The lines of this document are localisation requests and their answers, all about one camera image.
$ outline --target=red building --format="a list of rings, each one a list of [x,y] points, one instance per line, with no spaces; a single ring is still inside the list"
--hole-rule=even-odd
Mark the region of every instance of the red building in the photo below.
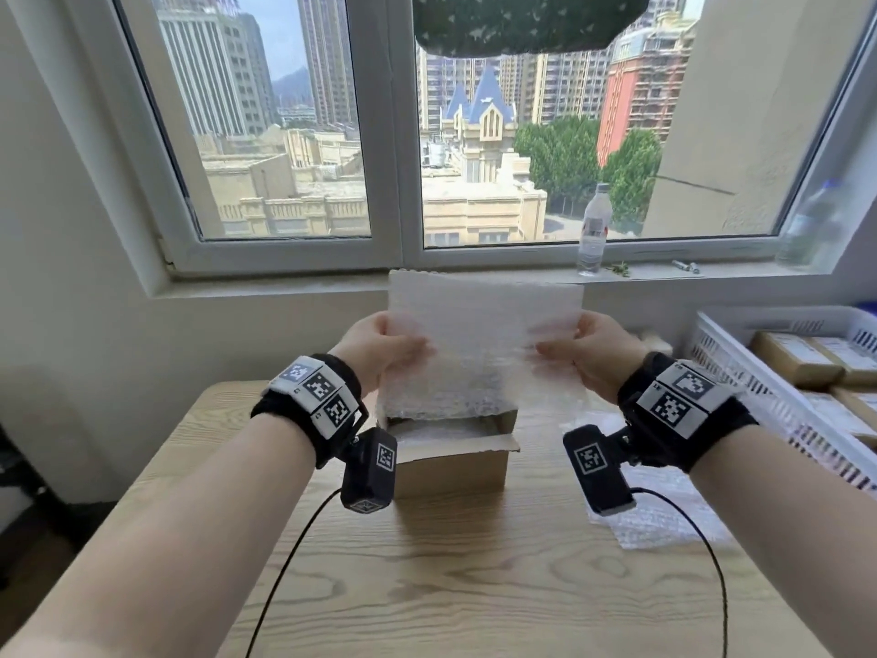
[[[617,40],[600,115],[600,165],[621,147],[630,129],[651,129],[661,142],[666,140],[695,30],[696,21],[668,12],[661,14],[653,27]]]

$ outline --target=plastic water bottle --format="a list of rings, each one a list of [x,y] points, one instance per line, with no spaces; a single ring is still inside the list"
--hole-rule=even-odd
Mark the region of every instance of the plastic water bottle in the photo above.
[[[576,271],[579,275],[591,276],[600,272],[610,221],[612,221],[612,203],[608,199],[608,184],[601,182],[597,185],[594,198],[585,208],[585,219],[581,223],[579,258],[576,261]]]
[[[839,187],[839,180],[827,180],[816,194],[801,203],[780,239],[777,263],[801,266],[813,261],[819,243],[831,232],[830,222],[838,209]]]

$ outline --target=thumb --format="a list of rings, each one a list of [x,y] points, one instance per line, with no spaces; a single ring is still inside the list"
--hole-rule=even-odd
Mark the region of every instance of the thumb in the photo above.
[[[536,344],[536,350],[548,360],[572,361],[579,353],[576,340],[541,341]]]
[[[411,335],[388,335],[382,338],[381,349],[389,363],[410,358],[426,347],[425,337]]]

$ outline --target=wrist-mounted camera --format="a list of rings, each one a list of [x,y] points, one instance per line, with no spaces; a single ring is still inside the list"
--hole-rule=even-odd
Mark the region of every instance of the wrist-mounted camera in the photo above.
[[[621,465],[673,466],[688,473],[720,439],[757,425],[734,391],[691,361],[649,353],[618,392],[626,425],[604,435],[585,425],[563,436],[587,504],[598,515],[636,505]]]
[[[317,468],[332,458],[345,463],[341,503],[367,514],[386,508],[396,486],[396,439],[373,427],[354,371],[334,355],[302,355],[266,387],[250,417],[270,413],[301,428],[317,453]]]

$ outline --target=window sill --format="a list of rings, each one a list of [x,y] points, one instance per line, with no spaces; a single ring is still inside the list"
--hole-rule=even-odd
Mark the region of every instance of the window sill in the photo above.
[[[573,268],[538,268],[509,270],[453,271],[448,274],[489,281],[524,281],[550,284],[605,284],[641,281],[710,281],[751,277],[804,276],[810,273],[792,270],[770,261],[733,261],[700,263],[700,274],[670,263],[631,263],[630,276],[615,275],[603,268],[599,275],[582,277]],[[257,297],[330,293],[385,292],[389,286],[387,272],[348,275],[277,277],[266,279],[229,279],[181,281],[170,283],[156,292],[155,298]]]

